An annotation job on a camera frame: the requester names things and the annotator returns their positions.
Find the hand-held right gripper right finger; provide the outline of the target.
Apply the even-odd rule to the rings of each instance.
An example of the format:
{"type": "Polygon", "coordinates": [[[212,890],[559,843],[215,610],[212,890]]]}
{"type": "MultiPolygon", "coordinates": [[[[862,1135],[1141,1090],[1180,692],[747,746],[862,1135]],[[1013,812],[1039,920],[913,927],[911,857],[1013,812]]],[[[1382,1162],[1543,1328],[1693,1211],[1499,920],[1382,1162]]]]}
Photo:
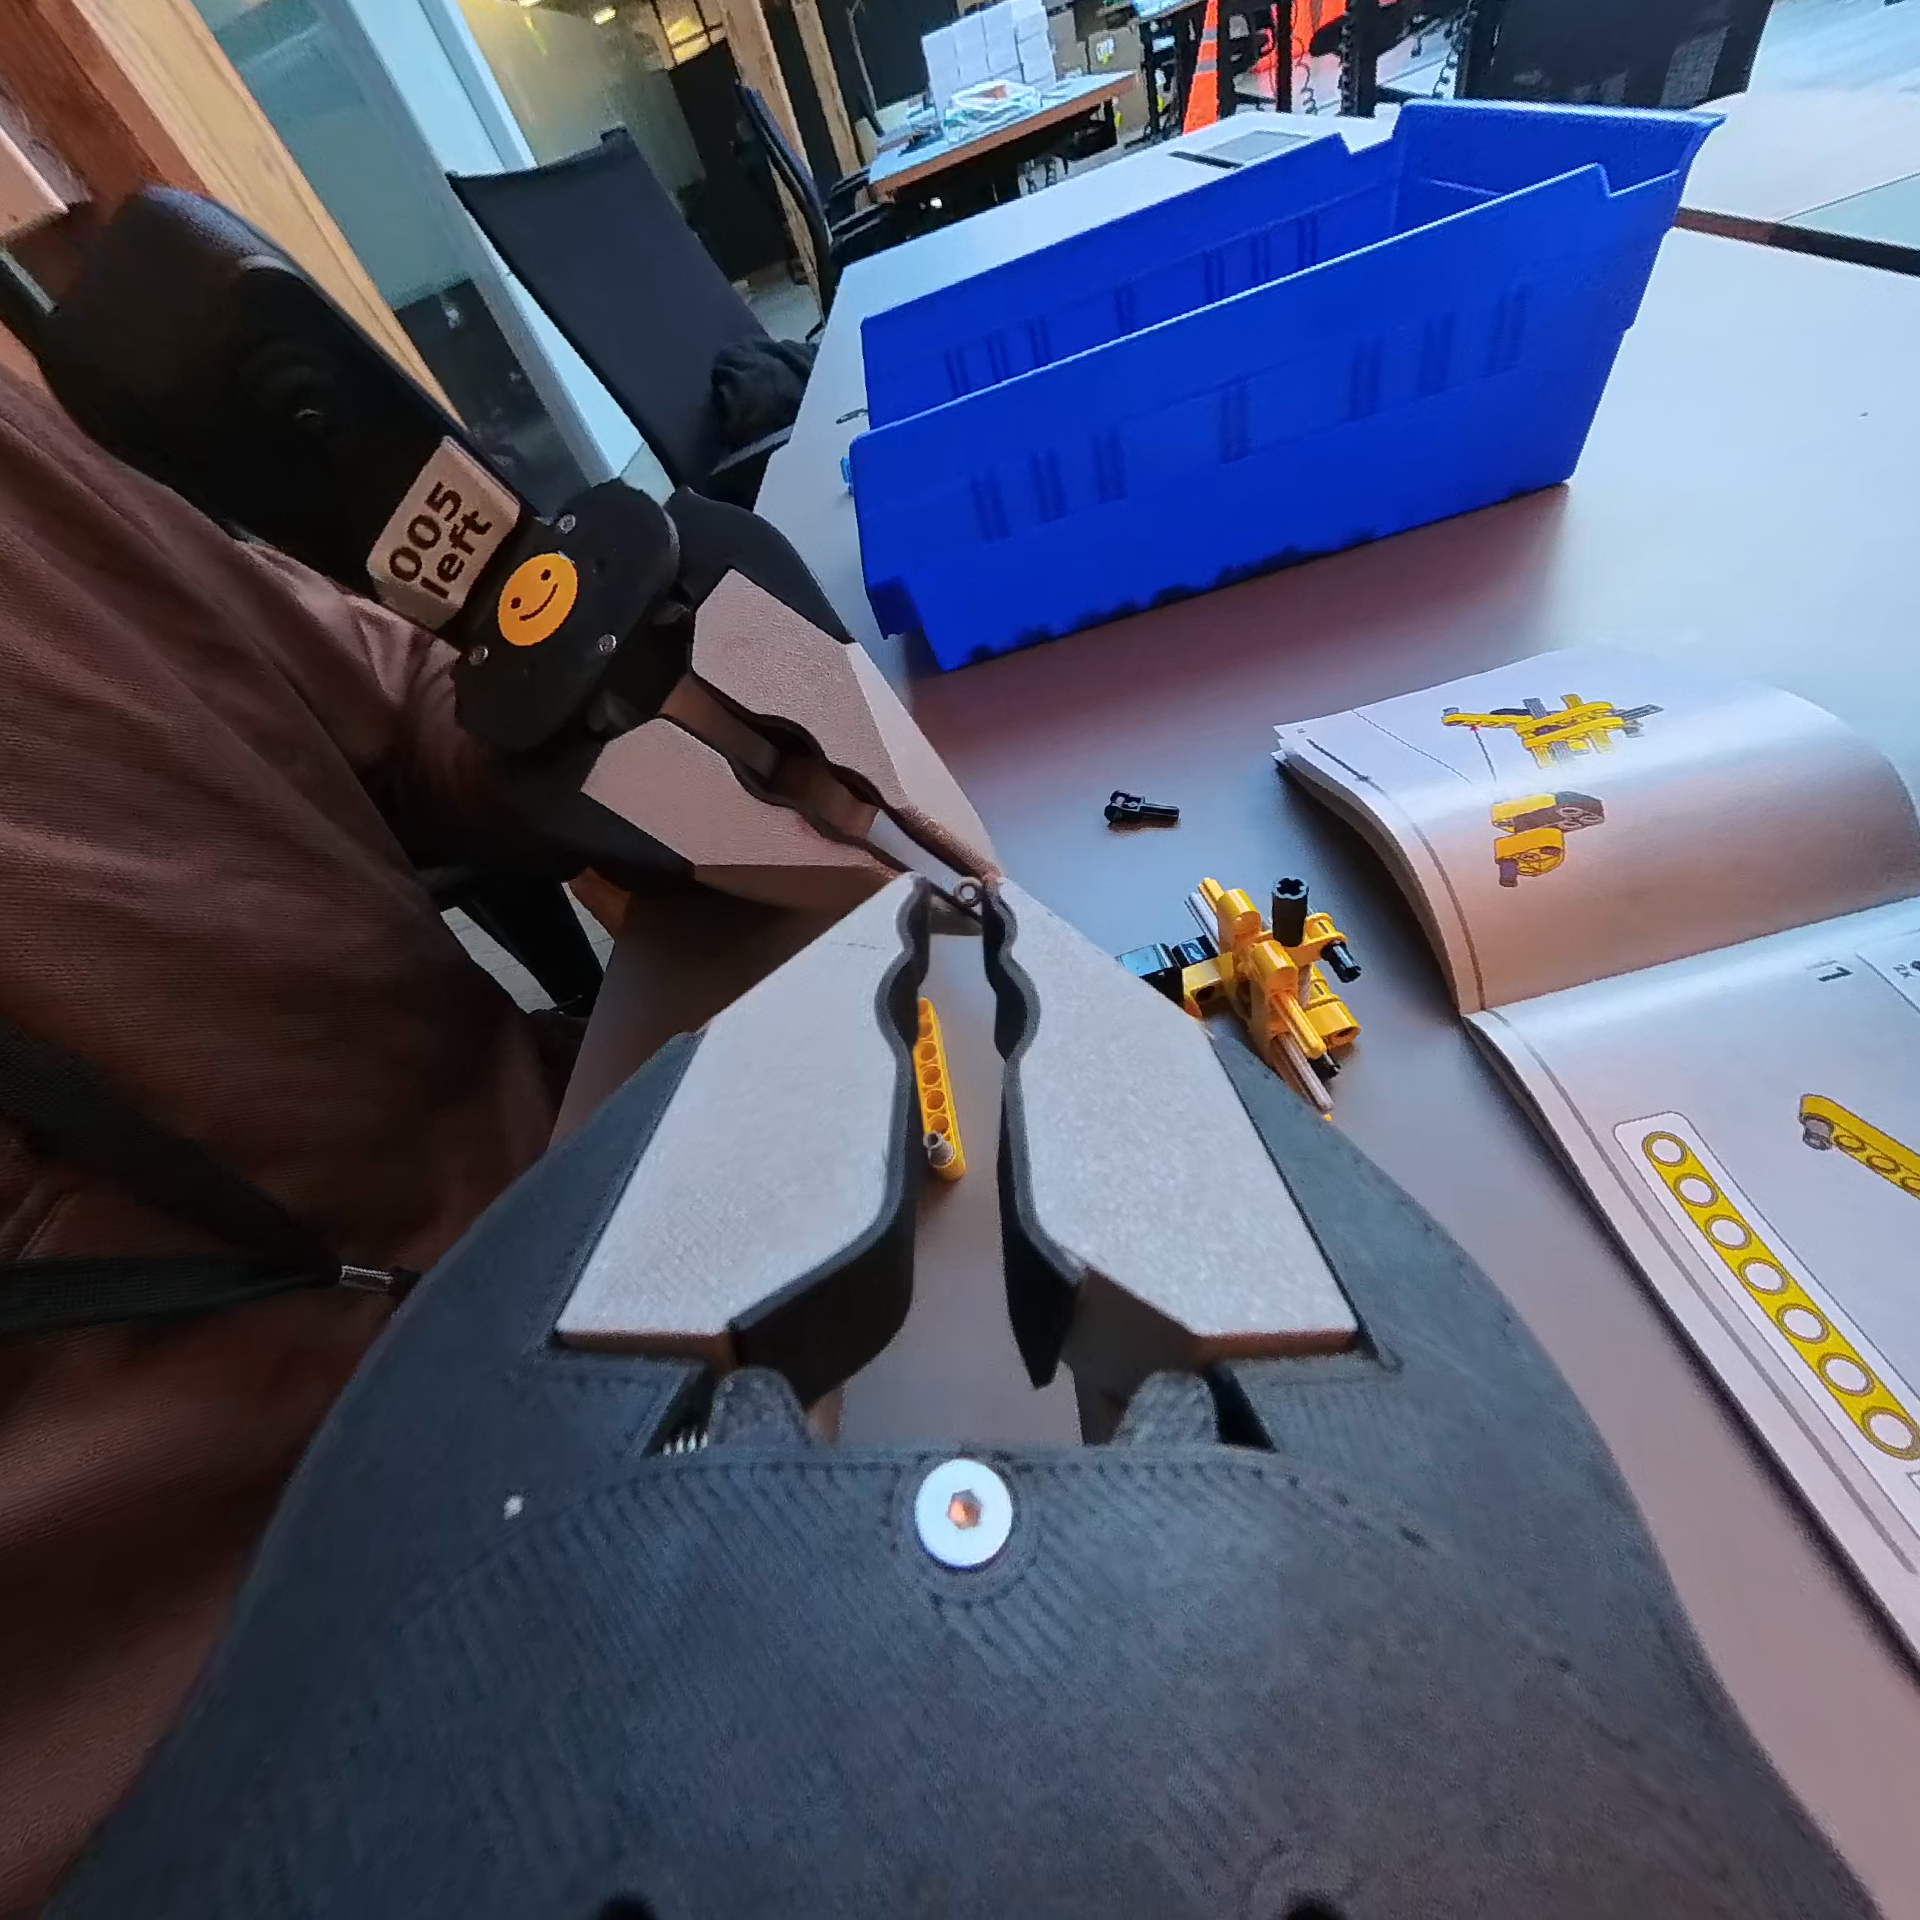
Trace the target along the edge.
{"type": "Polygon", "coordinates": [[[981,898],[1015,1345],[1112,1438],[1158,1374],[1350,1353],[1360,1322],[1209,1028],[1022,888],[981,898]]]}

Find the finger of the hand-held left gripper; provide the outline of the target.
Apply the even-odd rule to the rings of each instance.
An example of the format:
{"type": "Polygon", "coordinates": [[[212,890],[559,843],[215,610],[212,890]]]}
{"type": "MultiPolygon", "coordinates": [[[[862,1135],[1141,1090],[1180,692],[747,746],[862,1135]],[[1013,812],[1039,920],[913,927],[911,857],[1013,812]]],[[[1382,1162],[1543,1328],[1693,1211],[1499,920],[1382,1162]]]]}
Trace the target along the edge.
{"type": "Polygon", "coordinates": [[[750,793],[720,751],[669,719],[603,746],[583,799],[679,857],[700,886],[757,905],[846,914],[897,880],[872,854],[750,793]]]}
{"type": "Polygon", "coordinates": [[[956,876],[999,878],[1000,859],[973,803],[920,732],[895,687],[854,641],[838,641],[744,574],[727,574],[691,627],[688,687],[703,700],[680,723],[750,769],[753,736],[769,762],[757,772],[799,801],[821,828],[857,836],[823,812],[830,793],[871,809],[956,876]]]}

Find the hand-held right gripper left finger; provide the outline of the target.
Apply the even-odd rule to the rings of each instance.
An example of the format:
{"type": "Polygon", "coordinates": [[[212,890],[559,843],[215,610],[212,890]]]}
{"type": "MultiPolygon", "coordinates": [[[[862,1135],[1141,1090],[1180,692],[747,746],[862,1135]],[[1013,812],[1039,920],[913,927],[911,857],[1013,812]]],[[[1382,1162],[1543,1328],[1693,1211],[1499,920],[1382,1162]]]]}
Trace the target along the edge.
{"type": "Polygon", "coordinates": [[[928,880],[897,878],[716,1016],[555,1336],[780,1374],[801,1407],[900,1331],[928,1164],[911,1048],[928,880]]]}

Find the yellow lego beam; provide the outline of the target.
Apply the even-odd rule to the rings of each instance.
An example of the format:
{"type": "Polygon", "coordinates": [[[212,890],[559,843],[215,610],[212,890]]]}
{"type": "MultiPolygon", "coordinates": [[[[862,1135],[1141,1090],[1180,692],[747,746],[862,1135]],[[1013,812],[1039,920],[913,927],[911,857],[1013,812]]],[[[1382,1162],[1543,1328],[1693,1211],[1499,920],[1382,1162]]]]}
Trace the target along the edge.
{"type": "Polygon", "coordinates": [[[928,998],[918,998],[918,1027],[910,1062],[918,1095],[920,1138],[925,1132],[950,1138],[959,1162],[959,1177],[949,1180],[949,1185],[956,1185],[965,1177],[969,1164],[952,1106],[952,1081],[945,1064],[944,1028],[928,998]]]}

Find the yellow lego model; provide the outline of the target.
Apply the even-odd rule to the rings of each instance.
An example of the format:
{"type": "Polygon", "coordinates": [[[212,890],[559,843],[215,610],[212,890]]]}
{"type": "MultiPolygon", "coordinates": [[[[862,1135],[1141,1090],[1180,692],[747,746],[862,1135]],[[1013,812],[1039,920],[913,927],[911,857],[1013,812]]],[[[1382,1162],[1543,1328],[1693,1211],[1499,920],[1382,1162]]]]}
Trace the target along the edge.
{"type": "Polygon", "coordinates": [[[1254,1057],[1328,1118],[1333,1084],[1360,1038],[1335,990],[1360,977],[1344,934],[1301,878],[1275,880],[1265,908],[1213,878],[1187,903],[1198,936],[1123,951],[1118,963],[1188,1017],[1232,1016],[1254,1057]]]}

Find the open lego instruction booklet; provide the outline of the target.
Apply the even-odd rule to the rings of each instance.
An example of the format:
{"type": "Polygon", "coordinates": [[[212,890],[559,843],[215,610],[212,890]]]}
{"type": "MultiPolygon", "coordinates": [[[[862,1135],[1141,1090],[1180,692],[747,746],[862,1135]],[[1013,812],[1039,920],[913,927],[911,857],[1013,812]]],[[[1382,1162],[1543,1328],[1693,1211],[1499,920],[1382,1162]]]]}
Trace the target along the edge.
{"type": "Polygon", "coordinates": [[[1771,687],[1593,649],[1275,728],[1887,1626],[1918,1635],[1918,841],[1771,687]]]}

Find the black cloth bag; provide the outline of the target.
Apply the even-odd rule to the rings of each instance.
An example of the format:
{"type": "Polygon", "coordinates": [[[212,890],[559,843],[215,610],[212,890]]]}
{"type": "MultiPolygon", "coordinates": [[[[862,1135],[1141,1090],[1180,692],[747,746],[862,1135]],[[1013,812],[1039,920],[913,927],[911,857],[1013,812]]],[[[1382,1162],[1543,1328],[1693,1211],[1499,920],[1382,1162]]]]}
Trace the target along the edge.
{"type": "Polygon", "coordinates": [[[753,339],[724,345],[710,362],[710,408],[724,454],[780,441],[799,416],[819,359],[813,340],[753,339]]]}

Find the black office chair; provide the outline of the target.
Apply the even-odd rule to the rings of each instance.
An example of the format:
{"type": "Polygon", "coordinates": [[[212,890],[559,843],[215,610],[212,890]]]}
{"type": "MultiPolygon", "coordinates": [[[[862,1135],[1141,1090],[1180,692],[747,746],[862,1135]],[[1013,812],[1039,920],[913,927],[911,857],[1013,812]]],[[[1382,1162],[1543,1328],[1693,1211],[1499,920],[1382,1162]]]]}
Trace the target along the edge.
{"type": "Polygon", "coordinates": [[[735,98],[761,146],[773,179],[801,218],[811,260],[811,283],[821,313],[828,321],[844,270],[857,260],[900,244],[910,235],[908,220],[892,202],[854,209],[833,220],[828,209],[828,198],[807,170],[805,159],[798,156],[782,134],[773,108],[757,87],[737,82],[735,98]]]}
{"type": "Polygon", "coordinates": [[[708,257],[628,131],[527,171],[447,177],[518,283],[631,418],[668,481],[750,511],[787,441],[724,454],[712,358],[773,336],[708,257]]]}

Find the blue plastic bin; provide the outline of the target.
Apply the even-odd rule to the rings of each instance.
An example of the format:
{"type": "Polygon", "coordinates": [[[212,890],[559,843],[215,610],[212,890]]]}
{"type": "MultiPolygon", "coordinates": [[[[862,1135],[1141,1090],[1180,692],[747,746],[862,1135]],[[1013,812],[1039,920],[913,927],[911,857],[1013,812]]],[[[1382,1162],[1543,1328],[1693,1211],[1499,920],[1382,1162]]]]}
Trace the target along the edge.
{"type": "Polygon", "coordinates": [[[1565,483],[1705,112],[1411,104],[864,321],[864,544],[1105,511],[1324,548],[1565,483]]]}
{"type": "Polygon", "coordinates": [[[944,671],[1569,478],[1617,351],[1585,166],[851,448],[885,634],[944,671]]]}

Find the wooden table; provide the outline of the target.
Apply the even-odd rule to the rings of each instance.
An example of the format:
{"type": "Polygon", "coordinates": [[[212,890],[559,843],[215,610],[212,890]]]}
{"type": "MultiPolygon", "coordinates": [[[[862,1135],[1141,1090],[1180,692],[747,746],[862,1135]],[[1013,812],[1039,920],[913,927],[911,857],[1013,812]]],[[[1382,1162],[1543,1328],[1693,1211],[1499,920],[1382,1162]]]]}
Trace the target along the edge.
{"type": "Polygon", "coordinates": [[[868,167],[868,190],[877,202],[895,202],[910,187],[918,187],[956,166],[985,160],[1024,140],[1052,136],[1055,128],[1108,112],[1135,80],[1139,73],[1131,68],[1110,76],[1061,78],[991,112],[975,116],[949,112],[934,134],[913,136],[904,145],[881,151],[868,167]]]}

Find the stack of white boxes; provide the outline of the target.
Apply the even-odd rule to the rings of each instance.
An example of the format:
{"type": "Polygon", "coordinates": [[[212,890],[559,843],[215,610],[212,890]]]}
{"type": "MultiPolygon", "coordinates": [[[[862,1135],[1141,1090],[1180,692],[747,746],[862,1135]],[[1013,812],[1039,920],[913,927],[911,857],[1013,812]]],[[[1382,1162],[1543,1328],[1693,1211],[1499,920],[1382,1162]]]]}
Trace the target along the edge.
{"type": "Polygon", "coordinates": [[[987,82],[1049,87],[1059,78],[1041,2],[997,2],[959,14],[920,36],[928,96],[945,108],[987,82]]]}

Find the grey flat device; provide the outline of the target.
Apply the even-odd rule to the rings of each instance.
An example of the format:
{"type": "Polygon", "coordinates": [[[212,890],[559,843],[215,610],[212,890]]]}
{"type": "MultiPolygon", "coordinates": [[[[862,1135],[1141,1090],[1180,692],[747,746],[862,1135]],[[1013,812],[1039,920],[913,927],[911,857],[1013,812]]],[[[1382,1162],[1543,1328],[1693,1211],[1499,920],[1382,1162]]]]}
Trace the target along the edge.
{"type": "Polygon", "coordinates": [[[1165,146],[1165,156],[1188,170],[1230,174],[1301,154],[1363,154],[1387,136],[1390,124],[1248,116],[1209,128],[1203,136],[1183,136],[1165,146]]]}

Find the orange traffic cone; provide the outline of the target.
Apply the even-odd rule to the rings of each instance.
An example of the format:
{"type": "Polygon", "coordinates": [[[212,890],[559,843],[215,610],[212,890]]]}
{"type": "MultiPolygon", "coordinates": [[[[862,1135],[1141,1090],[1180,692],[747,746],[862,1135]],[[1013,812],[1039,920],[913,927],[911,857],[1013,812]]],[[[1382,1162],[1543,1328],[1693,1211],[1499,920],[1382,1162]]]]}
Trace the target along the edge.
{"type": "Polygon", "coordinates": [[[1211,128],[1236,115],[1232,80],[1232,36],[1236,16],[1239,6],[1235,2],[1205,2],[1190,46],[1190,60],[1183,68],[1183,136],[1211,128]]]}

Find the black metal rack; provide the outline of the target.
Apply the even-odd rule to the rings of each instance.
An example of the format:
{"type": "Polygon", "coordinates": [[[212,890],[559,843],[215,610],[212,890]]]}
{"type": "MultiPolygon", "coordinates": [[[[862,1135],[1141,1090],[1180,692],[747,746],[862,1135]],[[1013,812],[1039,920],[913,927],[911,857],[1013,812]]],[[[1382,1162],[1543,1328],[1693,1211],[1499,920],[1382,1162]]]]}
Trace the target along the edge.
{"type": "MultiPolygon", "coordinates": [[[[1141,39],[1148,134],[1173,137],[1183,120],[1183,68],[1205,2],[1133,2],[1126,7],[1141,39]]],[[[1424,56],[1438,56],[1433,96],[1455,91],[1492,6],[1468,2],[1246,2],[1232,36],[1236,112],[1321,112],[1313,84],[1329,80],[1329,110],[1372,115],[1405,91],[1381,82],[1381,65],[1405,80],[1424,56]]]]}

